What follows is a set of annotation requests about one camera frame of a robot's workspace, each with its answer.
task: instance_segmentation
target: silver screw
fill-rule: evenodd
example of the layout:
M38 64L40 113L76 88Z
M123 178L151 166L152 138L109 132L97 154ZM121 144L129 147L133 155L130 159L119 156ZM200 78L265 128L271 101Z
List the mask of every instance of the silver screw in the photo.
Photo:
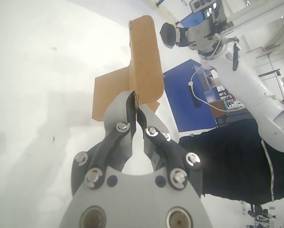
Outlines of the silver screw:
M167 141L170 141L170 140L171 140L171 137L170 137L170 134L169 134L169 133L163 132L162 134L163 134L163 136L166 138Z
M172 169L169 175L171 183L178 189L184 189L185 177L187 177L187 173L180 168Z
M126 130L127 129L127 125L125 123L119 123L118 129Z
M129 126L130 125L128 123L120 122L120 123L117 124L116 128L117 128L118 132L126 132L129 128Z
M149 131L149 133L150 134L154 134L154 133L156 133L156 129L155 129L155 127L150 127L149 129L148 129L148 131Z
M182 172L177 172L176 175L173 178L177 183L184 183L185 181L185 176L183 175Z
M151 137L155 137L158 135L158 132L156 130L155 127L153 126L149 126L147 129L146 129L146 134L151 136Z
M87 162L88 154L85 151L79 152L78 154L76 154L74 159L79 163L78 166L82 166Z
M186 161L189 165L194 166L195 163L200 162L200 158L197 154L189 152L186 154Z
M94 188L94 184L99 181L99 178L103 176L103 172L100 168L92 168L85 175L85 182L89 188Z

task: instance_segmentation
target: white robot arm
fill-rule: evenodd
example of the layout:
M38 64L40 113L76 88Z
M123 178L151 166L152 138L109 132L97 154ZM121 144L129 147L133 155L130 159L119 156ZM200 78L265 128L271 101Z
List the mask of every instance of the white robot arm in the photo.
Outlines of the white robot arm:
M217 0L217 7L201 24L190 28L164 24L160 34L169 48L177 45L198 50L202 67L214 69L221 84L253 115L262 139L284 152L284 103L270 92L254 70L239 61L237 40L221 37L226 20L222 2Z

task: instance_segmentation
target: white floor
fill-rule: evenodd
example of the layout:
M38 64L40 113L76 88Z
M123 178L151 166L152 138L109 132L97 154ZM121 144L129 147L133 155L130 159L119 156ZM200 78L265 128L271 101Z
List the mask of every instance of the white floor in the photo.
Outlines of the white floor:
M150 14L157 34L165 22L147 0L72 2L0 0L0 228L58 227L74 155L104 137L91 119L94 78L129 64L129 20ZM158 45L163 71L195 57ZM158 116L177 140L166 97L160 102ZM141 130L133 152L124 172L150 173ZM239 202L203 202L214 227L250 223Z

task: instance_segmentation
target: cardboard box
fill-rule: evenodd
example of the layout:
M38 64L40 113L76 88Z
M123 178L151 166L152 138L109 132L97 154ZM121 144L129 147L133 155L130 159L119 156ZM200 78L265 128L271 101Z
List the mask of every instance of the cardboard box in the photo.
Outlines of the cardboard box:
M218 109L226 110L225 105L223 103L223 99L220 99L220 100L214 101L214 102L210 102L209 104L215 106ZM213 107L210 107L210 110L211 110L211 113L213 114L213 116L221 116L221 115L225 115L226 114L226 112L217 110L217 109L215 109Z
M95 78L92 118L103 121L110 103L123 91L134 90L135 105L148 104L155 112L164 92L156 31L151 16L129 22L131 61L128 67Z

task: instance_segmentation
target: cardboard flap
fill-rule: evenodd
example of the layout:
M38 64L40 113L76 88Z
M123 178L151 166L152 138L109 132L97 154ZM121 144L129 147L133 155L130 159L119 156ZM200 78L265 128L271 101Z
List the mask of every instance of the cardboard flap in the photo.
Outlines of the cardboard flap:
M104 120L104 113L110 103L123 91L129 89L129 68L125 67L96 77L94 81L92 118Z
M130 83L139 104L157 101L164 92L162 67L154 21L149 15L130 21Z
M156 31L153 19L146 15L130 21L131 61L128 67L97 77L94 82L92 118L104 120L110 103L123 91L136 93L135 106L148 104L155 112L164 92Z

